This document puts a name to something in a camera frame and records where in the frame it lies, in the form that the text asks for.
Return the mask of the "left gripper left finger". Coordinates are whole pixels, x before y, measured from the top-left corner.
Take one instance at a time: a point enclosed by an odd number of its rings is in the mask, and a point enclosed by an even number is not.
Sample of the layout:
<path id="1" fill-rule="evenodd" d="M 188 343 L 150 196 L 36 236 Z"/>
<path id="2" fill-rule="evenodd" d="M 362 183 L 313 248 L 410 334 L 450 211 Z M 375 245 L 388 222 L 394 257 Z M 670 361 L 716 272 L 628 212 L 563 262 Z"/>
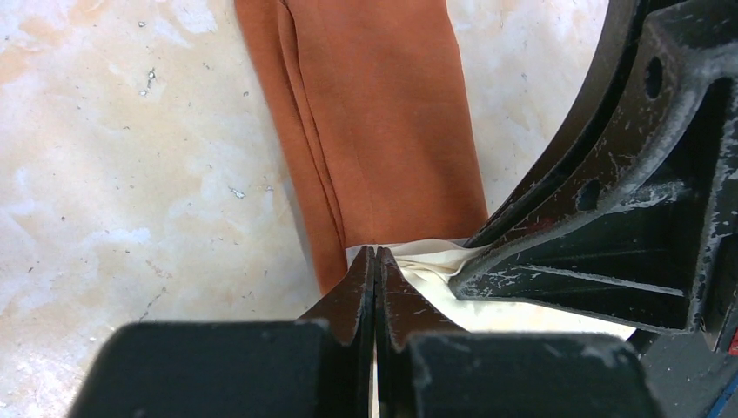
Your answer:
<path id="1" fill-rule="evenodd" d="M 375 281 L 376 251 L 363 246 L 343 279 L 301 316 L 325 325 L 317 417 L 372 415 Z"/>

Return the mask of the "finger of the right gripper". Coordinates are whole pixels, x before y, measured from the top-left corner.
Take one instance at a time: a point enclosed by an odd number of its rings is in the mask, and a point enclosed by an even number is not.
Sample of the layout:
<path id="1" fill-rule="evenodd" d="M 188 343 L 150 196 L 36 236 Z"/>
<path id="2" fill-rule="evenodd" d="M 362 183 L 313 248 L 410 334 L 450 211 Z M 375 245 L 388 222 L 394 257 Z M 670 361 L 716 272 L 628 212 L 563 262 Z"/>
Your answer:
<path id="1" fill-rule="evenodd" d="M 609 4 L 571 111 L 467 248 L 687 244 L 687 5 Z"/>

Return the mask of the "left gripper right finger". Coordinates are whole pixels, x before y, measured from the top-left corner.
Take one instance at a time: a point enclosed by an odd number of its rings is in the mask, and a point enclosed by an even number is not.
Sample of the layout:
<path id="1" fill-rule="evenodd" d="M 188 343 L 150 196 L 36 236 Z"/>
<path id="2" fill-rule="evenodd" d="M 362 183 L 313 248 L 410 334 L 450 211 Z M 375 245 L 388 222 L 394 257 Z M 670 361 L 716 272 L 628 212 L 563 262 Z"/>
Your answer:
<path id="1" fill-rule="evenodd" d="M 375 329 L 382 417 L 466 417 L 451 366 L 467 356 L 467 332 L 422 296 L 387 247 L 377 250 Z"/>

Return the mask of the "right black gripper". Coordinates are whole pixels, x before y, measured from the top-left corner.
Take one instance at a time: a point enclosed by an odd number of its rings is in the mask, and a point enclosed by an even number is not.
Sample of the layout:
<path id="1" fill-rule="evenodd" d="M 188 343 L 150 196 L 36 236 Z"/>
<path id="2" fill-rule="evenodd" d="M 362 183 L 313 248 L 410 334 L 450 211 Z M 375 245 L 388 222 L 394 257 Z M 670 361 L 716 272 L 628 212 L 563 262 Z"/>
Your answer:
<path id="1" fill-rule="evenodd" d="M 736 417 L 736 172 L 736 35 L 600 45 L 451 290 L 634 326 L 663 417 Z"/>

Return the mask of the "orange underwear white waistband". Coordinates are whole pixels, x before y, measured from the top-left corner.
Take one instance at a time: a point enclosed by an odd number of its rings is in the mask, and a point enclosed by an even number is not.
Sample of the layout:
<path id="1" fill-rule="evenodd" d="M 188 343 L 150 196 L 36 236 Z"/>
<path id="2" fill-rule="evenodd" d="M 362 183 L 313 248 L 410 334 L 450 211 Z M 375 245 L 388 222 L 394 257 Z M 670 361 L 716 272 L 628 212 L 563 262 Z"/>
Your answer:
<path id="1" fill-rule="evenodd" d="M 463 301 L 449 280 L 488 212 L 460 51 L 443 1 L 238 1 L 321 293 L 364 246 L 473 332 L 633 329 L 527 303 Z"/>

